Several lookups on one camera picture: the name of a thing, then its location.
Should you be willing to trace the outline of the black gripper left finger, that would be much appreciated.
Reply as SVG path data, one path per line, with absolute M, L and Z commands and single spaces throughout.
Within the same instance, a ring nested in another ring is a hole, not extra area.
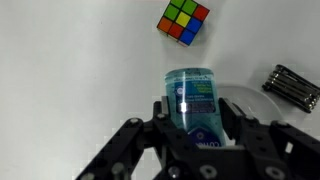
M 169 111 L 169 102 L 167 96 L 162 96 L 153 104 L 153 117 L 160 122 L 160 124 L 167 129 L 174 129 L 175 125 L 171 120 Z

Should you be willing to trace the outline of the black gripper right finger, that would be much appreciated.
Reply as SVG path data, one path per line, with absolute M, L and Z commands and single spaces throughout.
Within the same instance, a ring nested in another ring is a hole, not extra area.
M 242 109 L 227 98 L 218 100 L 223 129 L 229 139 L 239 140 L 244 123 L 256 124 L 257 119 L 245 114 Z

